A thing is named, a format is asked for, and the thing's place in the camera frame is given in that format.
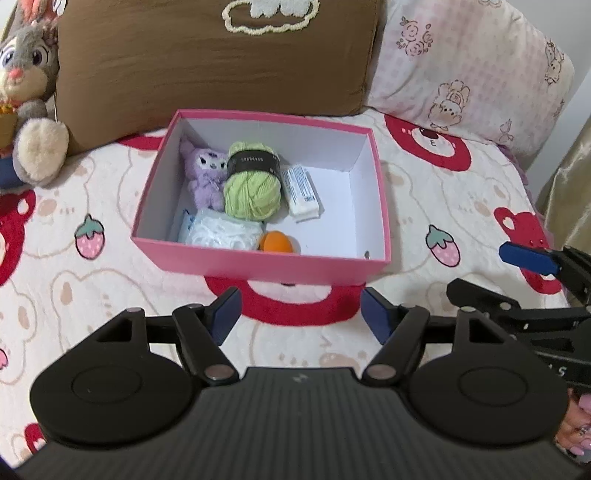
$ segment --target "brown pillow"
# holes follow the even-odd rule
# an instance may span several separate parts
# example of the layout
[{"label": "brown pillow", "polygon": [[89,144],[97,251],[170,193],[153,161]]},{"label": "brown pillow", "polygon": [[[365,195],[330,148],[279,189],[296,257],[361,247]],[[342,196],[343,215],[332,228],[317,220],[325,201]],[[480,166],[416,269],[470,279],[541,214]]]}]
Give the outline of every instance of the brown pillow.
[{"label": "brown pillow", "polygon": [[310,0],[305,17],[251,16],[250,2],[283,3],[289,14],[308,1],[68,2],[56,104],[70,153],[166,127],[179,108],[356,113],[380,0]]}]

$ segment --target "red bear face print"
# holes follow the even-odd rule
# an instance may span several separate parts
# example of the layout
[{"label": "red bear face print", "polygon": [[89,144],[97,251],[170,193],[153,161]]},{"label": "red bear face print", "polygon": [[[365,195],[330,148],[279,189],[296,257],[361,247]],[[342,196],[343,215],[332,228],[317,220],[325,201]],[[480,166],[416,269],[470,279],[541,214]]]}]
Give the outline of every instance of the red bear face print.
[{"label": "red bear face print", "polygon": [[[550,248],[540,221],[533,213],[514,214],[505,207],[495,209],[495,219],[513,243],[530,248]],[[554,295],[562,289],[558,280],[547,280],[542,275],[521,269],[521,274],[531,288],[538,293]]]},{"label": "red bear face print", "polygon": [[32,454],[37,453],[45,445],[45,437],[38,423],[30,423],[25,427],[25,440]]},{"label": "red bear face print", "polygon": [[35,192],[0,196],[0,286],[16,269],[25,242],[25,223],[35,210]]},{"label": "red bear face print", "polygon": [[138,150],[153,151],[158,150],[164,137],[152,137],[151,135],[130,135],[117,140],[118,144],[126,147],[137,148]]},{"label": "red bear face print", "polygon": [[426,128],[384,115],[386,127],[401,148],[436,167],[466,171],[472,157],[464,141],[458,137],[434,132]]},{"label": "red bear face print", "polygon": [[[257,293],[245,280],[205,277],[209,290],[220,296],[230,287],[242,292],[242,313],[254,320],[280,326],[323,326],[344,322],[359,310],[359,299],[365,285],[331,287],[328,295],[312,303],[286,303]],[[290,287],[297,297],[298,286]]]}]

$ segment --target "bunny plush paw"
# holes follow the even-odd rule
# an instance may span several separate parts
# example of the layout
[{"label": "bunny plush paw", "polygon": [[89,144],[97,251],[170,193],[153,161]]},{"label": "bunny plush paw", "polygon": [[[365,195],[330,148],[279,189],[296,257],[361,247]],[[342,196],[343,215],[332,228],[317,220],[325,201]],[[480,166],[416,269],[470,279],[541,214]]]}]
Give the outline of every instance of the bunny plush paw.
[{"label": "bunny plush paw", "polygon": [[13,162],[19,178],[33,186],[52,181],[64,164],[69,139],[68,129],[61,122],[28,120],[14,142]]}]

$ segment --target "pink patterned pillowcase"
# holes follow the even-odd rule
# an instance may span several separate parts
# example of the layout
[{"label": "pink patterned pillowcase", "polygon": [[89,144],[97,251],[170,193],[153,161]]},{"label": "pink patterned pillowcase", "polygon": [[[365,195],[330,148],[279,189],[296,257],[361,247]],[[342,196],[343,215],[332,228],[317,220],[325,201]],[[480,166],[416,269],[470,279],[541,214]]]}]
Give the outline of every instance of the pink patterned pillowcase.
[{"label": "pink patterned pillowcase", "polygon": [[423,128],[535,154],[570,59],[505,0],[387,0],[367,104]]}]

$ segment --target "purple plush toy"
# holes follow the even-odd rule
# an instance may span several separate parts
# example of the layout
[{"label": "purple plush toy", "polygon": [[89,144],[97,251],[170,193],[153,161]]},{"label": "purple plush toy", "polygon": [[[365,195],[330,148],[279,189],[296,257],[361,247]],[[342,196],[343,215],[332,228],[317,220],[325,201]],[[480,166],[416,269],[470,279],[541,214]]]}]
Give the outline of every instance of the purple plush toy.
[{"label": "purple plush toy", "polygon": [[224,211],[223,186],[228,179],[228,161],[223,153],[209,148],[195,148],[186,138],[181,139],[179,152],[184,160],[185,175],[195,207]]}]

